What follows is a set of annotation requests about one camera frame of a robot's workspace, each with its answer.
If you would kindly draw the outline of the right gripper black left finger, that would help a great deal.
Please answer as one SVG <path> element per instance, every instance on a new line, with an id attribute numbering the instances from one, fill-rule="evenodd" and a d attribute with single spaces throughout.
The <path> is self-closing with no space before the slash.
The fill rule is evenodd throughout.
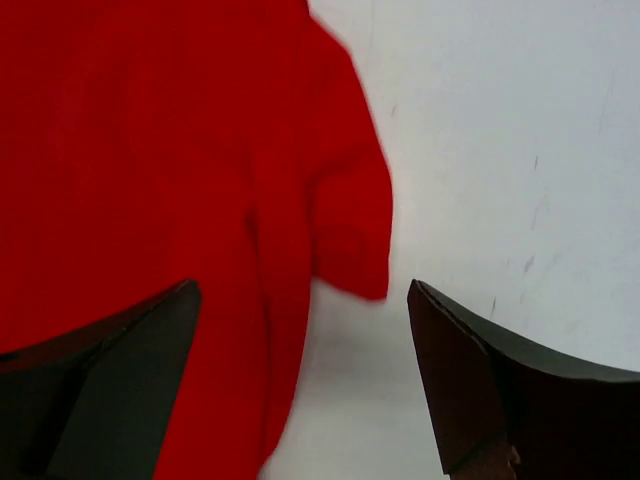
<path id="1" fill-rule="evenodd" d="M 1 355 L 4 479 L 150 479 L 201 305 L 187 280 Z"/>

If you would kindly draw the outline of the red t-shirt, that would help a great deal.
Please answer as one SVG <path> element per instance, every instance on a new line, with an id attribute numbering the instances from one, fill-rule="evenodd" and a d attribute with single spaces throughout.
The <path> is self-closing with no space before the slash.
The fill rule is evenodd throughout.
<path id="1" fill-rule="evenodd" d="M 259 475 L 312 282 L 385 299 L 392 215 L 352 57 L 307 2 L 2 3 L 1 348 L 196 282 L 155 478 Z"/>

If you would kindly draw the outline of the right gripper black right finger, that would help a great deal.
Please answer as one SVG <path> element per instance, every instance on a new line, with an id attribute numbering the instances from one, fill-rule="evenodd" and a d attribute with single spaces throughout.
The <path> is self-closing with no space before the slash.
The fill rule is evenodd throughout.
<path id="1" fill-rule="evenodd" d="M 407 302 L 448 477 L 638 477 L 636 372 L 540 345 L 419 280 Z"/>

